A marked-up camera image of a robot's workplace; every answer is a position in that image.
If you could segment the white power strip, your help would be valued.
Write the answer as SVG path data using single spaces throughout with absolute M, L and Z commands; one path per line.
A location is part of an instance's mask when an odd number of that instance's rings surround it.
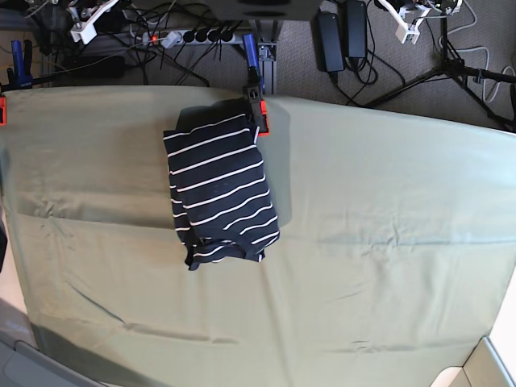
M 179 45 L 242 44 L 243 34 L 233 27 L 204 27 L 193 30 L 163 29 L 145 32 L 143 45 L 161 44 L 165 48 Z

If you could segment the aluminium extrusion post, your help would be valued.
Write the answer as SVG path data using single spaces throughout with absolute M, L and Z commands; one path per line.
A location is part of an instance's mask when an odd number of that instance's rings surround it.
M 273 95 L 277 91 L 277 43 L 283 22 L 255 19 L 250 25 L 257 44 L 264 94 Z

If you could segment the black power adapter right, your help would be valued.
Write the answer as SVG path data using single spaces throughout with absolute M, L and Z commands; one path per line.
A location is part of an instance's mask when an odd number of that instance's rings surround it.
M 367 10 L 364 1 L 346 1 L 343 5 L 343 34 L 348 58 L 361 59 L 367 53 Z

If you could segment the black power adapter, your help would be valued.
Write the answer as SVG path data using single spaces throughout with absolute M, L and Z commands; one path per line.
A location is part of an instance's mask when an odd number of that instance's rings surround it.
M 325 73 L 343 71 L 344 64 L 337 14 L 318 12 L 313 21 L 313 37 L 318 70 Z
M 348 58 L 361 59 L 367 53 L 367 10 L 364 1 L 346 1 L 343 5 L 343 34 Z

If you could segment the black box under table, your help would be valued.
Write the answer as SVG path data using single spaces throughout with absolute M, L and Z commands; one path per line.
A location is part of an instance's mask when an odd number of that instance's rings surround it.
M 323 0 L 205 0 L 219 20 L 309 20 Z

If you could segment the black tripod stand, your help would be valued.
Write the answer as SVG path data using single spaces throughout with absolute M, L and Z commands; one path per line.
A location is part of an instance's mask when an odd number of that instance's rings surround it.
M 506 83 L 510 86 L 510 101 L 513 111 L 515 111 L 515 76 L 505 73 L 495 73 L 486 69 L 477 69 L 465 65 L 455 47 L 449 42 L 447 20 L 441 19 L 441 33 L 443 37 L 443 47 L 440 50 L 439 65 L 432 70 L 416 77 L 404 85 L 392 89 L 386 94 L 373 99 L 365 104 L 366 108 L 376 108 L 389 101 L 392 101 L 402 93 L 426 81 L 435 81 L 438 77 L 445 76 L 451 78 L 464 92 L 466 92 L 503 131 L 515 133 L 515 118 L 508 119 L 496 114 L 486 102 L 477 96 L 469 87 L 468 79 L 480 83 L 481 81 L 491 80 L 496 83 Z

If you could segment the black power adapter left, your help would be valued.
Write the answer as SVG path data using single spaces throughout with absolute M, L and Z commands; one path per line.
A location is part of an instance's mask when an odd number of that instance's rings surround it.
M 344 64 L 337 14 L 318 12 L 313 21 L 313 37 L 318 70 L 325 73 L 343 71 Z

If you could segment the blue clamp at left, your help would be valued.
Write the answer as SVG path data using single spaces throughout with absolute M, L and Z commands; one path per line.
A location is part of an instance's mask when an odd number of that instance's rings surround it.
M 6 85 L 5 91 L 17 89 L 30 89 L 33 85 L 33 76 L 31 75 L 33 44 L 30 40 L 12 40 L 11 55 L 13 66 L 8 68 L 7 77 L 9 83 Z

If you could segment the orange clamp at left edge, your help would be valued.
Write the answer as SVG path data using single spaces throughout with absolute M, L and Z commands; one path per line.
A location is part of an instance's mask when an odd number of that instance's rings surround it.
M 7 124 L 7 102 L 4 95 L 0 96 L 0 126 Z

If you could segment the light green table cloth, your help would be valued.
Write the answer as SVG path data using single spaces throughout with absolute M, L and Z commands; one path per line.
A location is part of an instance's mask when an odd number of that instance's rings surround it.
M 515 268 L 513 135 L 298 98 L 259 140 L 280 239 L 190 272 L 163 133 L 235 93 L 10 92 L 3 208 L 40 350 L 123 386 L 428 386 Z

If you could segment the navy white striped T-shirt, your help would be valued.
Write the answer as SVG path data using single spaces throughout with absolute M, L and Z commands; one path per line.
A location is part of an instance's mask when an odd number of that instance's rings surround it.
M 194 271 L 226 258 L 260 262 L 278 215 L 244 100 L 184 109 L 164 131 L 175 231 Z

